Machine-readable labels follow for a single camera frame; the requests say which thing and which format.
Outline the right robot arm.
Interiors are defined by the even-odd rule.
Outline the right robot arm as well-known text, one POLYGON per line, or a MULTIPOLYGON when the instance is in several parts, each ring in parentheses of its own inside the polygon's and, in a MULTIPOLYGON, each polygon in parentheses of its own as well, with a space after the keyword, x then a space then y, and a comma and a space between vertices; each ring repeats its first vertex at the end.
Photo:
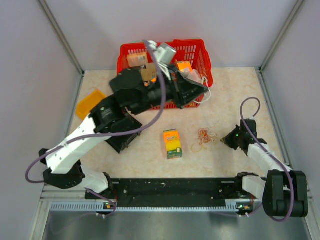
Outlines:
POLYGON ((220 139, 233 150, 241 149, 265 173, 265 179, 246 173, 233 185, 234 194, 239 198, 252 194, 262 200, 264 212, 269 217, 285 218, 290 210, 293 218, 306 217, 309 212, 306 175, 277 163, 267 142, 257 137, 256 121, 247 118, 220 139))

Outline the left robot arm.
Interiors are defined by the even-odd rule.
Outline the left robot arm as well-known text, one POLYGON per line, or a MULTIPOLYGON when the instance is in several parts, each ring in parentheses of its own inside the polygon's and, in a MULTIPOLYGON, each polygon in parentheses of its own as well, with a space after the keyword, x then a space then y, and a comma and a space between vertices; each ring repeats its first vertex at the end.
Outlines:
POLYGON ((154 107, 164 109, 169 101, 183 109, 209 90, 172 64, 161 68, 149 82, 140 69, 126 68, 109 85, 112 94, 94 106, 74 132, 55 148, 39 152, 47 167, 43 172, 47 185, 61 190, 79 186, 91 195, 109 198, 114 191, 110 176, 86 169, 81 158, 101 142, 122 151, 146 128, 136 120, 137 115, 154 107))

